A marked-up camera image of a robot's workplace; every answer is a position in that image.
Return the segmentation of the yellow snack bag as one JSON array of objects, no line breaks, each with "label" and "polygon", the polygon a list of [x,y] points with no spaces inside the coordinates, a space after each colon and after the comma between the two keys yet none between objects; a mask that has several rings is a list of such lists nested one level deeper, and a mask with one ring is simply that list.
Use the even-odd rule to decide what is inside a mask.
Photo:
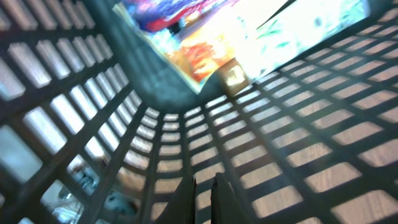
[{"label": "yellow snack bag", "polygon": [[195,92],[236,56],[236,1],[120,1],[113,11]]}]

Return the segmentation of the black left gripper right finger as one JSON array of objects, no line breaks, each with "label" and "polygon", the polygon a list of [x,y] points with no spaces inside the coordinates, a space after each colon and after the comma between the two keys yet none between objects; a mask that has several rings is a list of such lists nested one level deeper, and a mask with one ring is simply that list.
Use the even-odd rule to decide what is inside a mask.
[{"label": "black left gripper right finger", "polygon": [[211,224],[249,223],[239,200],[222,173],[216,173],[211,188]]}]

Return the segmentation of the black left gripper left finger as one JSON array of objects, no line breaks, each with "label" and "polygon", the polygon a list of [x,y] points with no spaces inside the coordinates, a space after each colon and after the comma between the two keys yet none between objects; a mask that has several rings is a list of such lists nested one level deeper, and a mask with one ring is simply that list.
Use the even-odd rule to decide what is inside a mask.
[{"label": "black left gripper left finger", "polygon": [[195,224],[196,179],[186,176],[155,224]]}]

